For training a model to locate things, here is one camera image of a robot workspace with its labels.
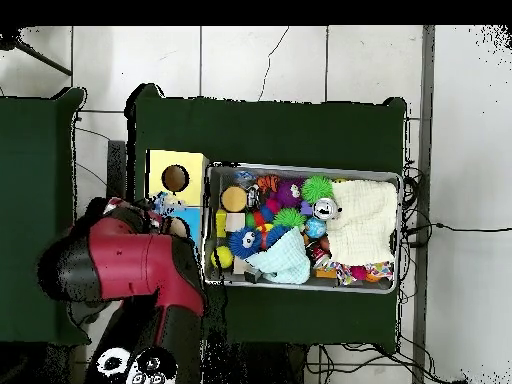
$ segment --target gray bin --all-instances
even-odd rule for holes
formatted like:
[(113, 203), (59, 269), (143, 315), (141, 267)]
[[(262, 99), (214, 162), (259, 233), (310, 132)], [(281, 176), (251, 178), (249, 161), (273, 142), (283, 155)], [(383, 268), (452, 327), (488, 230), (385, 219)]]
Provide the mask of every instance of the gray bin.
[(210, 200), (209, 207), (204, 208), (203, 213), (203, 238), (201, 247), (201, 266), (206, 284), (220, 284), (219, 271), (213, 267), (210, 256), (213, 249), (217, 246), (227, 245), (227, 238), (217, 239), (215, 231), (215, 214), (220, 206), (220, 194), (224, 189), (234, 184), (235, 172), (249, 171), (255, 177), (274, 174), (280, 178), (301, 177), (307, 178), (312, 175), (323, 175), (330, 179), (346, 178), (349, 180), (372, 180), (385, 181), (392, 183), (397, 190), (398, 207), (396, 211), (396, 230), (391, 236), (390, 244), (394, 251), (394, 275), (393, 281), (384, 278), (378, 283), (369, 283), (366, 281), (357, 281), (348, 286), (335, 286), (336, 280), (331, 278), (317, 278), (313, 271), (311, 277), (304, 284), (279, 284), (265, 279), (258, 280), (254, 284), (245, 281), (243, 275), (233, 275), (227, 270), (222, 271), (222, 277), (225, 284), (233, 286), (246, 287), (271, 287), (284, 288), (290, 290), (321, 290), (321, 291), (347, 291), (361, 293), (387, 294), (392, 292), (398, 284), (399, 278), (399, 254), (401, 239), (401, 221), (402, 221), (402, 198), (403, 198), (403, 180), (398, 174), (392, 172), (372, 172), (372, 171), (346, 171), (342, 169), (324, 169), (324, 168), (305, 168), (278, 165), (256, 165), (256, 164), (238, 164), (237, 166), (225, 166), (221, 163), (211, 163), (207, 167), (205, 178), (209, 185)]

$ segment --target green spiky ball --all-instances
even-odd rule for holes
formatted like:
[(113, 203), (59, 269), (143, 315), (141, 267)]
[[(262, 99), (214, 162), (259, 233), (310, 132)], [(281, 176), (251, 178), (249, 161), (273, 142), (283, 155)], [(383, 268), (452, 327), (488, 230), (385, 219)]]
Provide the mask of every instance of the green spiky ball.
[(297, 209), (281, 209), (274, 218), (274, 225), (283, 225), (285, 227), (300, 227), (306, 222), (306, 217), (301, 215)]
[(302, 185), (302, 197), (310, 205), (322, 197), (333, 197), (331, 181), (320, 175), (309, 177)]

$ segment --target light blue cloth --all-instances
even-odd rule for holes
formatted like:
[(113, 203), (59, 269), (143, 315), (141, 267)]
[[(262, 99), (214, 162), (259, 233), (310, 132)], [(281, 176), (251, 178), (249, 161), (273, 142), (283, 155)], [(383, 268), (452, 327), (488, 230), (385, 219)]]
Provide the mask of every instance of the light blue cloth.
[(288, 231), (266, 252), (255, 253), (246, 261), (274, 283), (303, 284), (311, 274), (304, 238), (298, 227)]

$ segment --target dark green table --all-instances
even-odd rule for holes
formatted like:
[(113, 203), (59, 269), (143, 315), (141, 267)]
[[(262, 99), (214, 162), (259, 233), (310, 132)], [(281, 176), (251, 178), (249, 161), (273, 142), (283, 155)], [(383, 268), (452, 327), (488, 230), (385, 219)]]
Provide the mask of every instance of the dark green table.
[(0, 341), (88, 341), (37, 284), (39, 255), (73, 224), (71, 136), (84, 94), (0, 97)]
[[(402, 99), (383, 105), (163, 98), (153, 84), (130, 96), (128, 193), (144, 196), (146, 151), (203, 153), (211, 161), (401, 174)], [(221, 325), (221, 287), (208, 289), (206, 331)], [(227, 287), (232, 342), (379, 343), (395, 348), (396, 291), (387, 295)]]

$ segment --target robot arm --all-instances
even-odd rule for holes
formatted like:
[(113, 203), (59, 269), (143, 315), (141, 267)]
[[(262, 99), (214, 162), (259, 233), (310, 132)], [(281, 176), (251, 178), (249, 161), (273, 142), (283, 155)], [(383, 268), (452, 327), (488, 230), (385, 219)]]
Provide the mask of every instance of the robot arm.
[[(90, 368), (112, 382), (114, 365), (126, 363), (116, 384), (165, 384), (162, 369), (175, 372), (175, 384), (199, 384), (204, 296), (192, 241), (162, 234), (162, 217), (119, 199), (85, 219), (43, 254), (38, 274), (57, 300), (124, 300)], [(110, 364), (108, 352), (117, 355)]]

